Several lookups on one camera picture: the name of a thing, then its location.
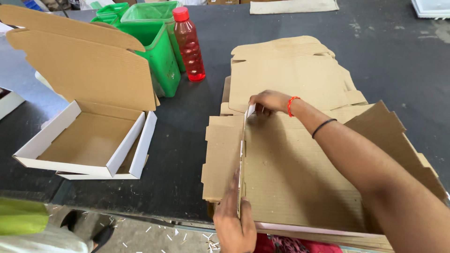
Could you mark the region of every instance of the green cloth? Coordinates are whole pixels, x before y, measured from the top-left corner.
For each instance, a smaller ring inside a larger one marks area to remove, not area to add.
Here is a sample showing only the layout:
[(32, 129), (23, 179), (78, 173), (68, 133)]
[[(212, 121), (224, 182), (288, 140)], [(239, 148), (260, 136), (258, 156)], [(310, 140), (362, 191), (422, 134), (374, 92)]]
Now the green cloth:
[(42, 203), (0, 198), (0, 235), (40, 233), (48, 221)]

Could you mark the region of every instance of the black table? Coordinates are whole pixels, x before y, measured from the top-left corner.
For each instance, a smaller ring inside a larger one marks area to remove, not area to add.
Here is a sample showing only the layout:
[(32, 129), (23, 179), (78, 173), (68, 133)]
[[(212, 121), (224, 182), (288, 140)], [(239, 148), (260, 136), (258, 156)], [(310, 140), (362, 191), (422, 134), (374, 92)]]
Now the black table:
[[(40, 84), (24, 53), (0, 37), (1, 85), (28, 101), (0, 121), (0, 194), (139, 217), (211, 222), (200, 182), (205, 128), (210, 115), (219, 115), (230, 52), (238, 45), (301, 35), (314, 36), (330, 48), (369, 103), (382, 99), (397, 113), (411, 143), (450, 189), (450, 41), (444, 42), (450, 23), (417, 19), (409, 0), (340, 0), (339, 7), (322, 13), (250, 15), (249, 5), (189, 6), (207, 77), (193, 84), (183, 75), (175, 97), (161, 99), (141, 180), (62, 180), (52, 171), (23, 168), (11, 158), (67, 102)], [(95, 15), (68, 14), (83, 21)]]

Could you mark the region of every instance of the green bin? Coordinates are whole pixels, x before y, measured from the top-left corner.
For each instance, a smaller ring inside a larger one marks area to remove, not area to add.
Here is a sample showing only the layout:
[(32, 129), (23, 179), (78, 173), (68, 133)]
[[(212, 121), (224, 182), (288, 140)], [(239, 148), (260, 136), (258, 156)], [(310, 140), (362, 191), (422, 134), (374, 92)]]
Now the green bin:
[(113, 5), (106, 5), (105, 7), (99, 9), (97, 11), (97, 16), (103, 15), (112, 15), (115, 14), (119, 17), (119, 20), (122, 18), (123, 14), (130, 8), (128, 3), (119, 3)]
[(176, 7), (181, 7), (183, 4), (178, 1), (157, 2), (134, 4), (123, 14), (120, 22), (122, 23), (137, 23), (137, 22), (160, 22), (166, 24), (169, 39), (175, 53), (176, 62), (180, 71), (186, 71), (185, 64), (181, 57), (180, 48), (176, 42), (173, 28), (175, 20), (173, 19), (172, 10)]
[(148, 60), (156, 95), (175, 96), (181, 74), (164, 22), (119, 23), (116, 27), (144, 45), (145, 52), (136, 54)]
[(103, 15), (103, 16), (95, 17), (91, 20), (91, 22), (103, 22), (103, 23), (107, 23), (107, 24), (116, 26), (119, 24), (120, 20), (119, 20), (119, 17), (114, 14), (114, 15)]

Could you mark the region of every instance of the red bottle cap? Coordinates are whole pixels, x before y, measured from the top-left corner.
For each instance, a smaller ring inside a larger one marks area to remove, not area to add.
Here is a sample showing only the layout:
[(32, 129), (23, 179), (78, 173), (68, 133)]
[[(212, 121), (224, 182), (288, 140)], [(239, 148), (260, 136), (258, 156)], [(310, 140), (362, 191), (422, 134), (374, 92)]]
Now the red bottle cap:
[(172, 10), (173, 18), (175, 21), (181, 22), (189, 19), (188, 8), (186, 7), (177, 7)]

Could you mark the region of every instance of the black wristband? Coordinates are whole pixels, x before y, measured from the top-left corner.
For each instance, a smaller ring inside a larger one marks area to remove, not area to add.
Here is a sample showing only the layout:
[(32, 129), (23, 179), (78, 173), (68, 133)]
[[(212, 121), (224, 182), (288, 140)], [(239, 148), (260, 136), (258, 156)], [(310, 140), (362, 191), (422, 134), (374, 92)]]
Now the black wristband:
[(314, 131), (314, 133), (312, 133), (312, 138), (314, 139), (314, 135), (317, 133), (317, 131), (318, 131), (320, 128), (322, 128), (322, 127), (325, 126), (326, 124), (330, 123), (331, 121), (338, 121), (338, 120), (335, 119), (335, 118), (331, 118), (331, 119), (329, 119), (329, 120), (323, 122), (323, 123), (322, 123), (322, 124)]

